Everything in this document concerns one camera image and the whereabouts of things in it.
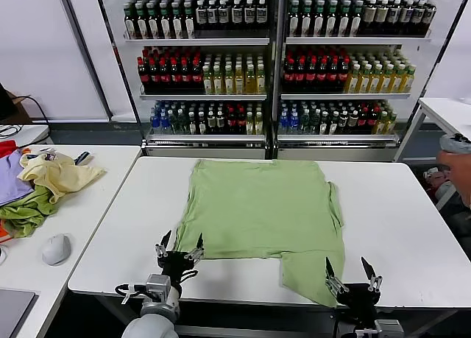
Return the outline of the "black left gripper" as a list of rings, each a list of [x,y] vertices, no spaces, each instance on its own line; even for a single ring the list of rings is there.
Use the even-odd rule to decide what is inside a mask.
[[[170,277],[173,284],[181,284],[183,281],[197,275],[196,263],[204,256],[204,242],[202,233],[199,235],[196,247],[190,252],[166,251],[171,237],[169,230],[160,243],[155,245],[157,264],[162,269],[161,274]]]

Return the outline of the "person's bare hand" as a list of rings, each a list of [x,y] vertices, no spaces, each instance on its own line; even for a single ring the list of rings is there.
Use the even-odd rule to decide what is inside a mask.
[[[463,204],[469,208],[471,192],[471,155],[441,151],[437,156],[437,161],[450,168],[449,179],[461,196]]]

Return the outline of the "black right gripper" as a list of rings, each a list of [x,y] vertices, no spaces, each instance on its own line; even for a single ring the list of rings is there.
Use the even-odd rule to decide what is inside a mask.
[[[361,263],[369,284],[343,284],[336,277],[328,257],[325,258],[325,282],[330,292],[336,295],[337,303],[347,307],[340,309],[340,321],[353,325],[374,325],[378,318],[375,305],[380,299],[383,277],[376,275],[373,266],[364,257]]]

